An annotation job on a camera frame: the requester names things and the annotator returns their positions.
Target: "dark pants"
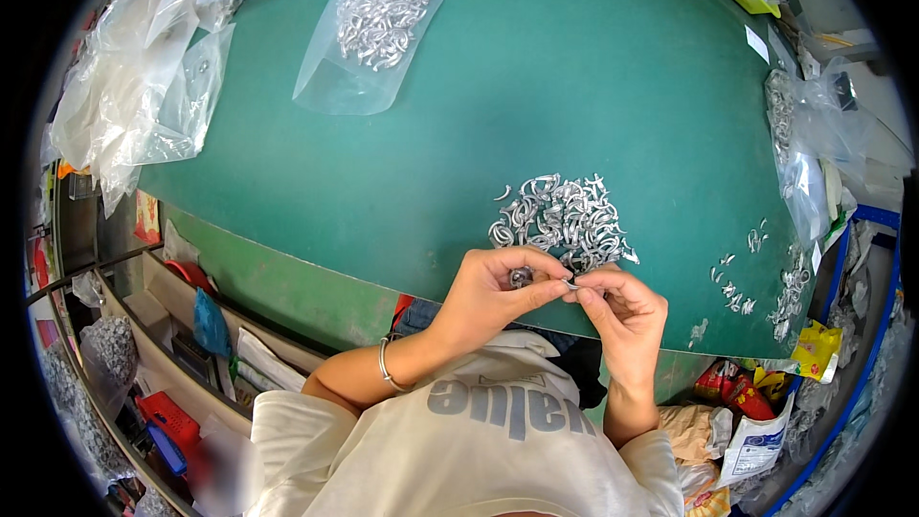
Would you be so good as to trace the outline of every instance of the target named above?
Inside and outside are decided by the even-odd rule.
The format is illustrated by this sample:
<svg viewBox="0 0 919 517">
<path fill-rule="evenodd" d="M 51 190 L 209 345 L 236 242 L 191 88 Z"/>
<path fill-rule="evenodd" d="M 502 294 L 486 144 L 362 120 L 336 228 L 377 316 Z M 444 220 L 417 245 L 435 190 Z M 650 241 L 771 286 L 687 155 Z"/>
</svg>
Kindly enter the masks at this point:
<svg viewBox="0 0 919 517">
<path fill-rule="evenodd" d="M 415 298 L 399 317 L 393 330 L 402 335 L 418 333 L 431 325 L 438 311 L 440 304 Z M 581 409 L 600 405 L 606 395 L 606 388 L 597 381 L 600 376 L 600 358 L 603 355 L 599 339 L 580 338 L 518 323 L 510 323 L 504 329 L 529 329 L 554 345 L 560 355 L 548 359 L 568 373 L 577 384 L 581 392 Z"/>
</svg>

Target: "hand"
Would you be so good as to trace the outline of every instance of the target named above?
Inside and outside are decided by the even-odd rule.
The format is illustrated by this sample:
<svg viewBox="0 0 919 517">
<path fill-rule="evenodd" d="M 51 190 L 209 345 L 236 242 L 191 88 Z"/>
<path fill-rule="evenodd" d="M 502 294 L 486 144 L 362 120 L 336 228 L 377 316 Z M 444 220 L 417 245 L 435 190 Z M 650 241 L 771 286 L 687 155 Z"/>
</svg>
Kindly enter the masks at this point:
<svg viewBox="0 0 919 517">
<path fill-rule="evenodd" d="M 654 367 L 667 300 L 614 263 L 574 280 L 573 292 L 600 334 L 611 382 L 632 400 L 653 401 Z M 606 293 L 606 299 L 600 292 Z"/>
<path fill-rule="evenodd" d="M 511 290 L 508 274 L 523 266 L 533 269 L 533 284 Z M 510 322 L 568 292 L 561 280 L 571 277 L 538 247 L 471 249 L 427 331 L 456 355 L 478 350 Z"/>
</svg>

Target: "green table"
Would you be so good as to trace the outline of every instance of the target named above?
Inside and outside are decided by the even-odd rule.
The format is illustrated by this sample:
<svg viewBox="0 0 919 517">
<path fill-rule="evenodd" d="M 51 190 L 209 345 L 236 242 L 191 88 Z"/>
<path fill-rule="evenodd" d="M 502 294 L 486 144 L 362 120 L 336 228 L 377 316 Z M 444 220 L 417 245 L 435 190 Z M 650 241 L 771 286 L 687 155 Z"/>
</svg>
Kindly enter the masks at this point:
<svg viewBox="0 0 919 517">
<path fill-rule="evenodd" d="M 291 101 L 328 0 L 247 0 L 197 158 L 141 188 L 235 234 L 359 280 L 441 300 L 462 254 L 490 247 L 505 184 L 605 177 L 641 264 L 670 301 L 662 347 L 787 357 L 765 315 L 795 239 L 764 114 L 769 66 L 732 0 L 446 0 L 391 109 L 328 116 Z M 762 251 L 747 232 L 768 218 Z M 709 268 L 757 300 L 725 308 Z M 797 331 L 802 322 L 792 328 Z M 595 335 L 561 302 L 522 321 Z"/>
</svg>

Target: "red plastic basket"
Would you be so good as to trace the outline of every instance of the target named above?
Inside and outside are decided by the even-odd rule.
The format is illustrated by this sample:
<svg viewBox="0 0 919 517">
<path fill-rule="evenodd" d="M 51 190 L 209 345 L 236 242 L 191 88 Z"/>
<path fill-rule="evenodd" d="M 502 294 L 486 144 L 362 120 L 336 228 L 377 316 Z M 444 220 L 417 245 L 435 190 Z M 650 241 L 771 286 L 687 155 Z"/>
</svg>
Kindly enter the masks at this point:
<svg viewBox="0 0 919 517">
<path fill-rule="evenodd" d="M 198 421 L 191 419 L 166 393 L 160 391 L 145 399 L 135 397 L 134 401 L 141 409 L 144 421 L 152 419 L 186 456 L 201 441 Z"/>
</svg>

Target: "blue plastic bag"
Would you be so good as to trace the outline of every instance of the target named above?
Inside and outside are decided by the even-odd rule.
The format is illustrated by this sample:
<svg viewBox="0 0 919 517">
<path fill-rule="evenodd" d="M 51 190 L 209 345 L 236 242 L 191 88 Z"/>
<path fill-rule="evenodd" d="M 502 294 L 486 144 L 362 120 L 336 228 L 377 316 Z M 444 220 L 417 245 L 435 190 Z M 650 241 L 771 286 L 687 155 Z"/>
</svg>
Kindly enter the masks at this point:
<svg viewBox="0 0 919 517">
<path fill-rule="evenodd" d="M 195 341 L 211 353 L 230 357 L 230 330 L 224 314 L 201 288 L 195 296 Z"/>
</svg>

